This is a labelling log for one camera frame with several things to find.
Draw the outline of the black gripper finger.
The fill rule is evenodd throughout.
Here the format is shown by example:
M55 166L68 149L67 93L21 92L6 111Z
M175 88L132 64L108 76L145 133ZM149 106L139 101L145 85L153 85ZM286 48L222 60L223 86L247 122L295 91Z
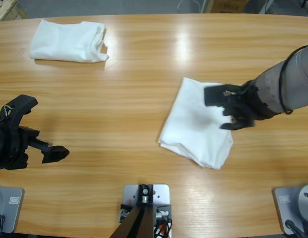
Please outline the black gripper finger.
M253 120L237 120L234 123L224 123L220 126L223 130L240 130L243 128L254 127L255 123Z
M63 146L53 146L51 143L37 138L30 140L29 145L41 151L43 154L42 163L58 162L70 154L70 151Z

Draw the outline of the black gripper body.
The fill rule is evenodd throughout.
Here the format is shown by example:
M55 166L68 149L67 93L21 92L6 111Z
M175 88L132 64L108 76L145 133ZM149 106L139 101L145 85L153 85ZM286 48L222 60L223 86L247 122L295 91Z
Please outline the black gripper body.
M224 105L223 115L232 119L225 125L255 125L256 120L271 118L271 110L260 100L258 91L254 83L225 85L224 94L228 101Z
M24 126L11 130L0 123L0 169L26 168L28 155L25 151L39 133L38 130Z

